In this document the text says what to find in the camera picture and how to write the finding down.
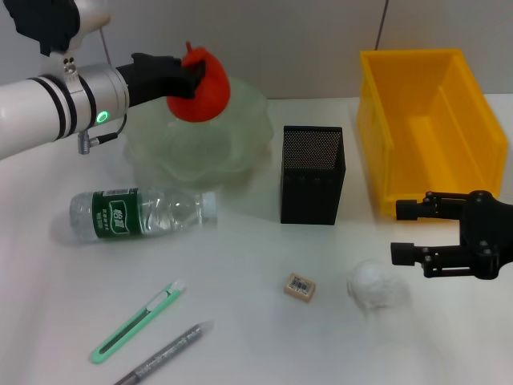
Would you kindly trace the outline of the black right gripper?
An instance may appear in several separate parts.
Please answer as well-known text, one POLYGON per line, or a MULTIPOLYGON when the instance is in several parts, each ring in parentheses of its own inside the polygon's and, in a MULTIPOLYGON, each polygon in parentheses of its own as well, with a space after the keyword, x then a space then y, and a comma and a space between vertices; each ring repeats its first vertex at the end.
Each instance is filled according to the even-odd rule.
POLYGON ((471 192, 466 201, 464 194, 449 192, 427 192, 421 202, 396 201, 398 221, 419 218, 460 219, 460 241, 467 249, 393 242, 393 265, 420 264, 426 278, 475 275, 493 280, 512 262, 512 206, 496 200, 490 192, 471 192))

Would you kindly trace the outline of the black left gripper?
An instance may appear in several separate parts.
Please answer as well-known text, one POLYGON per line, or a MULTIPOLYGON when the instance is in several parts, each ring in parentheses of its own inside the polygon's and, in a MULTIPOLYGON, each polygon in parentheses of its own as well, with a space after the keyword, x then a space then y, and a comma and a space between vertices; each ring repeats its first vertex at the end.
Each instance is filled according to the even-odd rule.
POLYGON ((127 84, 129 107, 164 96, 194 99, 206 75, 204 60, 183 67, 181 60, 172 56, 134 53, 131 57, 132 63, 116 68, 127 84))

